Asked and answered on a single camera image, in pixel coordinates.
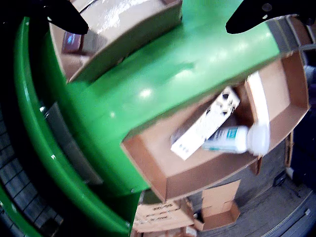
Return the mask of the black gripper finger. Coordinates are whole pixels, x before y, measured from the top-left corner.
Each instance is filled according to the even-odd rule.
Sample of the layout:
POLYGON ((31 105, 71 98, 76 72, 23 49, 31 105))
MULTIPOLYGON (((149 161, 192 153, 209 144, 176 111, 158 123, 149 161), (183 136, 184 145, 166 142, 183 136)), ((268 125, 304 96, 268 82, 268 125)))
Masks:
POLYGON ((69 0, 44 0, 43 10, 48 22, 69 33, 88 32, 88 24, 69 0))
POLYGON ((314 0, 244 0, 226 23, 229 34, 246 32, 255 26, 281 16, 297 15, 308 26, 316 21, 314 0))

